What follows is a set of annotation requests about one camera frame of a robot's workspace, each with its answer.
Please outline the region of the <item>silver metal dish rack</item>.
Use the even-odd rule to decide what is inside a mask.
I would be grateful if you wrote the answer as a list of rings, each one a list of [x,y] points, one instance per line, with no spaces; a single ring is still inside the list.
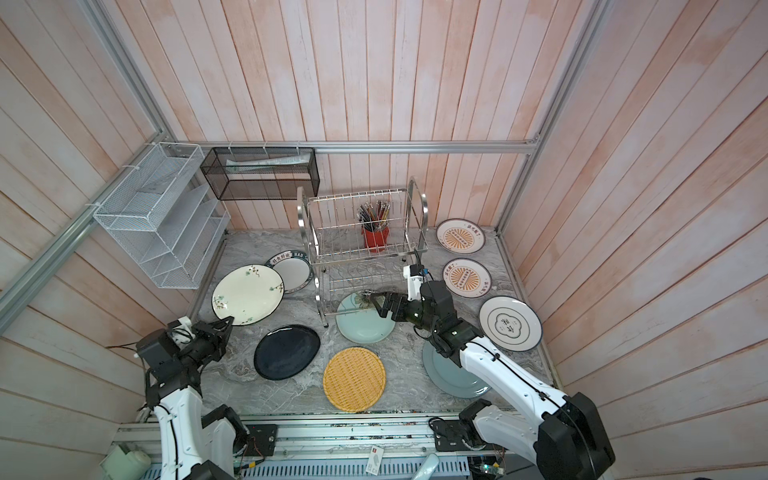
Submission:
[[[415,178],[402,188],[313,196],[297,190],[298,225],[315,280],[315,302],[323,324],[337,315],[341,301],[364,290],[407,291],[403,267],[428,250],[429,204]],[[364,246],[358,207],[390,203],[387,247]]]

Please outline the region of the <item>green rim white plate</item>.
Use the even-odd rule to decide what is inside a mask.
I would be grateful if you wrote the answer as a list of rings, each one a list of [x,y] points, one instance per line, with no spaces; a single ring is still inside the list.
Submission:
[[[297,292],[314,279],[307,254],[302,250],[286,250],[265,262],[265,266],[275,270],[283,280],[284,293]]]

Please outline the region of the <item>cream floral plate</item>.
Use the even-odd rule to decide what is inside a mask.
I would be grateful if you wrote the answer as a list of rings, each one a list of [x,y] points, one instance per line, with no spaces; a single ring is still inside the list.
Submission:
[[[264,320],[284,297],[282,277],[264,265],[248,265],[227,274],[215,287],[212,308],[219,319],[233,317],[235,326]]]

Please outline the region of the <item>dark blue glazed plate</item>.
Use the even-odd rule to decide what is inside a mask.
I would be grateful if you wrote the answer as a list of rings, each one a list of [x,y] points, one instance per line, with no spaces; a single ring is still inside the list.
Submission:
[[[287,325],[269,332],[254,352],[254,368],[267,380],[285,380],[311,364],[321,345],[319,335],[304,325]]]

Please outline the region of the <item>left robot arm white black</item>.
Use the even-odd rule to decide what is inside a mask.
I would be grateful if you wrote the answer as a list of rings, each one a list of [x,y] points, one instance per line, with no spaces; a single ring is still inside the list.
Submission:
[[[222,404],[203,414],[201,373],[226,353],[235,323],[176,321],[137,342],[145,372],[146,405],[161,434],[162,479],[234,479],[235,455],[249,431],[234,409]]]

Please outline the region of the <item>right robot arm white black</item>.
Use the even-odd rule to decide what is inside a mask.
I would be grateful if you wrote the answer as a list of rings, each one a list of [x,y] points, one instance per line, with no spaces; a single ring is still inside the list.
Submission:
[[[477,376],[512,406],[479,399],[466,407],[449,438],[469,449],[496,445],[533,463],[545,479],[599,479],[616,455],[594,402],[569,396],[505,356],[475,325],[459,317],[444,282],[428,281],[415,297],[365,291],[380,317],[427,331],[444,358]]]

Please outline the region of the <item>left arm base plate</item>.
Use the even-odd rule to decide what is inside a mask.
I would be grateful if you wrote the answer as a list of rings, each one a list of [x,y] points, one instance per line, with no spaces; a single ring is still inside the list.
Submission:
[[[251,424],[244,451],[245,457],[266,458],[274,455],[278,437],[277,424]]]

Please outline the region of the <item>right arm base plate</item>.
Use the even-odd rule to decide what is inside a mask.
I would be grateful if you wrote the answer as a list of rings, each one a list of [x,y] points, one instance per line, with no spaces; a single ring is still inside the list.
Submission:
[[[477,436],[473,427],[464,420],[445,420],[432,417],[428,420],[435,439],[435,448],[440,452],[481,450],[485,443]]]

